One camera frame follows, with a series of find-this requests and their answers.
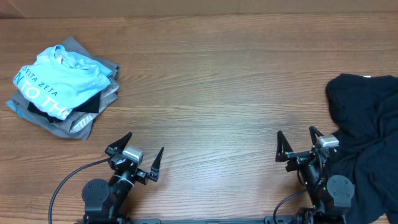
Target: pile of clothes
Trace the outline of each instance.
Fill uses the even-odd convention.
[[[14,78],[6,104],[61,138],[86,140],[95,118],[117,100],[118,64],[90,55],[73,37],[49,47]]]
[[[398,78],[341,74],[326,93],[340,147],[325,168],[356,186],[347,223],[398,223]]]

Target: black cloth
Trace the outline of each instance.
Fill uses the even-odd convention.
[[[86,102],[84,102],[81,105],[74,108],[72,111],[86,112],[86,113],[99,113],[100,112],[100,99],[101,99],[101,92],[98,92],[97,94],[92,96],[90,99],[88,99]],[[29,103],[27,110],[32,113],[35,113],[35,114],[38,114],[38,115],[41,115],[41,116],[47,118],[47,120],[50,123],[62,122],[61,119],[58,119],[53,116],[49,116],[48,113],[39,110],[32,102]]]
[[[326,93],[340,141],[326,169],[356,186],[347,223],[398,223],[398,78],[341,74]]]

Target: stacked clothing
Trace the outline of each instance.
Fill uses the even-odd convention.
[[[56,136],[86,140],[95,118],[117,100],[118,76],[118,64],[69,37],[21,68],[14,78],[19,90],[7,105]]]

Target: light blue t-shirt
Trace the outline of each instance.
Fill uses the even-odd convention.
[[[14,84],[24,97],[50,116],[64,120],[109,84],[112,71],[62,45],[45,49],[33,65],[21,68]]]

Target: wire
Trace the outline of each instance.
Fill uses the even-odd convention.
[[[306,192],[306,191],[308,191],[308,190],[313,190],[314,188],[316,188],[316,187],[318,186],[319,182],[321,181],[321,179],[322,179],[322,174],[323,174],[323,164],[322,164],[322,160],[321,160],[321,155],[320,155],[320,153],[319,153],[319,149],[315,149],[315,153],[317,154],[317,158],[318,158],[319,165],[320,165],[320,166],[319,166],[319,175],[318,175],[318,179],[317,179],[316,184],[314,184],[313,186],[307,187],[306,189],[303,189],[303,190],[301,190],[301,191],[299,191],[299,192],[297,192],[297,193],[295,193],[295,194],[292,194],[291,196],[288,196],[287,198],[283,199],[283,201],[281,201],[281,202],[276,206],[276,208],[275,208],[275,210],[274,210],[274,214],[272,215],[272,217],[273,217],[273,219],[274,219],[274,224],[278,224],[278,222],[277,222],[277,220],[276,220],[276,212],[278,211],[278,209],[279,209],[280,206],[282,206],[282,205],[283,205],[285,202],[287,202],[288,200],[290,200],[290,199],[292,199],[292,198],[294,198],[294,197],[297,197],[297,196],[302,195],[304,192]],[[297,178],[298,178],[298,181],[300,182],[300,184],[303,185],[303,183],[302,183],[302,181],[301,181],[301,178],[300,178],[300,173],[299,173],[299,171],[297,171]]]
[[[300,196],[300,195],[302,195],[304,192],[306,192],[308,189],[303,189],[303,190],[301,190],[301,191],[299,191],[299,192],[297,192],[297,193],[295,193],[295,194],[292,194],[291,196],[289,196],[289,197],[287,197],[287,198],[285,198],[285,199],[283,199],[283,201],[281,201],[277,206],[276,206],[276,208],[275,208],[275,210],[274,210],[274,214],[272,215],[272,217],[274,218],[274,223],[275,224],[278,224],[278,222],[277,222],[277,220],[276,220],[276,212],[278,211],[278,208],[280,207],[280,206],[282,206],[285,202],[287,202],[288,200],[290,200],[290,199],[292,199],[292,198],[294,198],[294,197],[297,197],[297,196]]]
[[[96,162],[93,162],[93,163],[91,163],[91,164],[87,164],[87,165],[85,165],[85,166],[82,166],[81,168],[79,168],[79,169],[73,171],[71,174],[69,174],[69,175],[61,182],[61,184],[57,187],[57,189],[55,190],[55,192],[54,192],[54,194],[52,195],[52,198],[51,198],[50,207],[49,207],[49,224],[52,224],[52,207],[53,207],[53,205],[54,205],[55,197],[57,196],[58,192],[60,191],[60,189],[61,189],[61,187],[64,185],[64,183],[65,183],[69,178],[71,178],[73,175],[75,175],[77,172],[79,172],[79,171],[81,171],[81,170],[83,170],[83,169],[86,169],[87,167],[91,167],[91,166],[93,166],[93,165],[97,165],[97,164],[100,164],[100,163],[103,163],[103,162],[107,162],[107,161],[109,161],[109,160],[110,160],[110,158],[107,158],[107,159],[103,159],[103,160],[96,161]]]
[[[301,181],[300,170],[297,170],[297,178],[298,178],[298,181],[300,182],[300,184],[301,184],[302,186],[305,187],[305,185],[304,185],[303,182]]]
[[[84,214],[83,215],[83,224],[86,224],[87,223],[87,214]]]

